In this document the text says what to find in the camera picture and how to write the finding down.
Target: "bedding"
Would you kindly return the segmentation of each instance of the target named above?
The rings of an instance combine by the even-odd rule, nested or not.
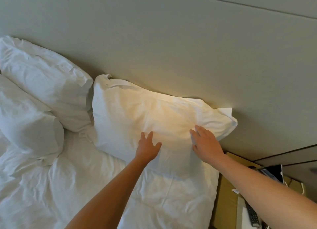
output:
[[[94,82],[90,136],[99,150],[125,162],[134,158],[141,132],[154,131],[153,143],[163,144],[147,168],[186,179],[203,169],[189,130],[200,125],[221,140],[237,126],[231,108],[214,110],[201,99],[164,95],[108,76]]]
[[[26,40],[0,38],[0,70],[22,90],[50,107],[68,130],[91,124],[93,79],[63,56]]]
[[[24,156],[51,164],[63,149],[64,128],[51,109],[0,75],[0,130]]]
[[[18,153],[0,133],[0,228],[61,229],[124,167],[99,151],[85,133],[65,131],[63,152],[51,166]],[[180,180],[145,170],[118,228],[208,228],[218,171]]]

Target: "pillowcase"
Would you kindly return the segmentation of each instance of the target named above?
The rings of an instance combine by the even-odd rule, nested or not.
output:
[[[0,38],[2,74],[52,109],[62,125],[77,132],[91,124],[93,79],[63,56],[26,40]]]
[[[95,80],[93,116],[94,130],[88,135],[99,150],[130,162],[141,132],[153,131],[153,143],[163,144],[147,168],[179,178],[189,177],[202,165],[192,151],[189,130],[195,124],[212,131],[218,140],[237,126],[230,108],[214,110],[200,99],[155,93],[107,75]]]
[[[0,131],[19,151],[50,164],[63,149],[64,128],[50,108],[0,75]]]

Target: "forearm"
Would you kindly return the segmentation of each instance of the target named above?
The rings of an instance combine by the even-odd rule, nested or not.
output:
[[[286,186],[224,155],[215,167],[272,228],[311,229],[317,225],[317,204]]]
[[[133,159],[68,224],[66,229],[117,228],[135,184],[147,163]]]

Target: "sheet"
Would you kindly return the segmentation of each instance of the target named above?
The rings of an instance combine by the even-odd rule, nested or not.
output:
[[[0,228],[64,228],[124,167],[83,133],[65,131],[51,166],[26,159],[0,135]],[[208,228],[219,173],[207,164],[186,180],[145,170],[118,228]]]

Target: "remote control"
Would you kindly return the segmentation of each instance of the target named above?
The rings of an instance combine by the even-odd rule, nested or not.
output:
[[[246,200],[244,200],[244,201],[245,201],[245,205],[246,205],[247,210],[248,210],[251,225],[253,227],[260,227],[260,222],[259,222],[259,218],[256,214],[256,211],[253,210],[253,208],[249,205],[249,203]]]

